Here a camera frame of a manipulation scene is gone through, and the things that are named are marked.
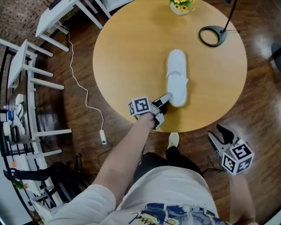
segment white shirt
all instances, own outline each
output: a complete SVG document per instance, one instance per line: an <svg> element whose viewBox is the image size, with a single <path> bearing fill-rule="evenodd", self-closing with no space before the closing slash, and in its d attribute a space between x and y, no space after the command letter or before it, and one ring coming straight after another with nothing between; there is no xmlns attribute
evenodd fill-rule
<svg viewBox="0 0 281 225"><path fill-rule="evenodd" d="M218 218L207 183L198 173L157 167L130 188L116 209L113 193L91 185L49 225L227 225Z"/></svg>

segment round wooden table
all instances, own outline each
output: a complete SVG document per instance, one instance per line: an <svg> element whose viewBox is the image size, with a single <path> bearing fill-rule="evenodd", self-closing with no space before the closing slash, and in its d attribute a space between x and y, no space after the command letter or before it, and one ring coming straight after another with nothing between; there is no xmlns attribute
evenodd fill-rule
<svg viewBox="0 0 281 225"><path fill-rule="evenodd" d="M239 98L247 74L244 44L236 31L216 48L199 41L199 30L225 26L227 17L202 0L184 16L174 14L168 0L136 0L120 9L105 24L96 41L93 68L97 85L120 115L135 122L128 103L148 96L153 101L166 93L166 59L174 49L187 56L187 102L168 105L159 131L186 132L221 118ZM235 30L232 23L229 30ZM209 41L214 35L206 34Z"/></svg>

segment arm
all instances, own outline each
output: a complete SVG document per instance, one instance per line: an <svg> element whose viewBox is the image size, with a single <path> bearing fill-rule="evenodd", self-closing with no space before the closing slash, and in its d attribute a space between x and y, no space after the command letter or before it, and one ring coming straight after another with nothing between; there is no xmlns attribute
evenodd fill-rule
<svg viewBox="0 0 281 225"><path fill-rule="evenodd" d="M152 118L151 113L140 116L124 139L108 155L93 182L108 188L116 197L117 204L121 202L140 161L150 129L154 126Z"/></svg>
<svg viewBox="0 0 281 225"><path fill-rule="evenodd" d="M248 225L255 221L255 208L248 183L243 174L230 175L230 222Z"/></svg>

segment sleeve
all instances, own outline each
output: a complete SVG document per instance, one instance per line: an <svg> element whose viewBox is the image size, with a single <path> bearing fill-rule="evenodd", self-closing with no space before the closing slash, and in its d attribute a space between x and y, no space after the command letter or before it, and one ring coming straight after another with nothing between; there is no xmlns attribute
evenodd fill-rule
<svg viewBox="0 0 281 225"><path fill-rule="evenodd" d="M48 225L100 224L116 208L116 198L104 186L90 185L59 210Z"/></svg>

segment electrical cord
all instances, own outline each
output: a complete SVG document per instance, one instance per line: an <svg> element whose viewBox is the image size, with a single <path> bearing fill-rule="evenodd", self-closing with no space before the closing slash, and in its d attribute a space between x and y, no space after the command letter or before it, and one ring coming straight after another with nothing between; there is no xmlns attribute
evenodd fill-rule
<svg viewBox="0 0 281 225"><path fill-rule="evenodd" d="M106 150L105 152L100 153L100 154L97 156L97 163L99 164L100 167L102 167L102 165L101 165L101 163L100 163L100 159L99 159L99 158L100 158L103 154L105 154L105 153L107 153L107 152L110 152L111 149L113 149L113 144L110 143L110 142L107 142L107 143L110 144L110 148L109 148L108 150Z"/></svg>
<svg viewBox="0 0 281 225"><path fill-rule="evenodd" d="M71 63L70 63L70 68L71 68L71 70L72 70L72 76L73 76L73 78L76 80L77 85L78 85L79 87L81 87L82 89L86 90L85 106L86 106L87 108L95 109L95 110L97 110L97 111L100 112L101 117L102 117L101 130L103 130L104 117L103 117L103 114L102 114L101 110L98 109L98 108L95 108L95 107L88 106L89 90L87 90L86 88L82 87L82 86L79 84L79 82L77 81L76 77L74 76L74 70L73 70L73 67L72 67L73 58L74 58L74 50L73 50L74 45L73 45L73 43L71 43L71 41L70 41L70 30L69 30L67 27L65 27L64 25L61 25L60 21L58 21L58 22L59 22L60 26L62 26L63 28L65 28L65 29L68 31L68 34L69 34L69 40L68 40L68 41L69 41L69 43L70 43L71 46L72 46L72 59L71 59Z"/></svg>
<svg viewBox="0 0 281 225"><path fill-rule="evenodd" d="M207 168L202 172L203 174L206 172L218 172L222 173L223 169L215 168L213 162L210 159L210 156L207 157Z"/></svg>

